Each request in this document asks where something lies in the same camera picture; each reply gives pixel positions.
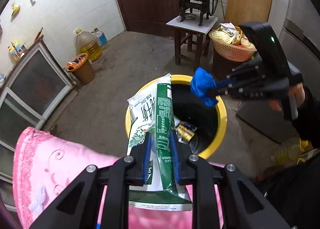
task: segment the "pink fabric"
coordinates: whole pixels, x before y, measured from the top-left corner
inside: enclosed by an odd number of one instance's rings
[[[29,210],[35,200],[35,192],[43,186],[46,200],[45,209],[63,189],[89,164],[98,168],[112,165],[118,158],[96,153],[85,146],[63,139],[50,133],[26,128],[20,135],[13,158],[13,197],[23,229],[28,229],[36,215]],[[192,186],[187,186],[192,199]],[[220,228],[223,225],[222,209],[218,187],[215,186]],[[98,223],[101,221],[101,201]],[[192,225],[192,211],[155,211],[129,207],[129,229],[189,229]]]

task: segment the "orange basket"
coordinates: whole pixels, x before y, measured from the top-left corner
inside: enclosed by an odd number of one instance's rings
[[[242,37],[241,29],[239,27],[236,27],[236,29],[239,31]],[[239,47],[233,44],[226,44],[221,39],[217,39],[212,36],[214,31],[215,30],[209,33],[209,36],[213,42],[214,49],[217,51],[218,54],[220,54],[224,58],[227,58],[230,61],[239,62],[239,63],[248,61],[251,59],[253,53],[257,50],[255,48],[248,49],[248,48]]]

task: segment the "metal screw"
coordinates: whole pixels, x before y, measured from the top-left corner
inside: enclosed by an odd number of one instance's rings
[[[96,170],[96,166],[95,165],[89,165],[86,168],[86,171],[89,172],[89,173],[93,173],[93,172],[95,172],[95,170]]]
[[[227,170],[230,171],[230,172],[233,172],[236,170],[236,166],[233,165],[233,164],[228,164],[227,165]]]
[[[124,162],[126,162],[126,163],[131,163],[131,162],[133,161],[133,156],[130,156],[130,155],[125,156],[125,157],[123,158],[123,160],[124,160]]]
[[[196,162],[196,161],[198,161],[198,159],[199,159],[199,157],[197,155],[192,154],[189,156],[189,160],[192,162]]]

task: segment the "black sleeve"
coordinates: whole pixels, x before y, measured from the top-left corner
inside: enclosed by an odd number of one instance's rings
[[[313,98],[308,87],[304,86],[305,101],[298,109],[298,119],[292,121],[303,140],[311,142],[313,147],[320,147],[320,102]]]

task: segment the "blue cloth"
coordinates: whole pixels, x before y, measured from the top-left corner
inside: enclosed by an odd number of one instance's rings
[[[200,67],[196,70],[191,80],[191,92],[209,107],[214,107],[218,103],[215,98],[206,96],[207,90],[216,88],[216,86],[212,75]]]

